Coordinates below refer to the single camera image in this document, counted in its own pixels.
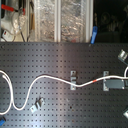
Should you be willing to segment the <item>grey gripper block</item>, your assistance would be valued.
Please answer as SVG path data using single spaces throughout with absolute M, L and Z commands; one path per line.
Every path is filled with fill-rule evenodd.
M 108 79 L 106 84 L 107 84 L 106 86 L 109 89 L 126 89 L 126 88 L 128 88 L 128 80 Z

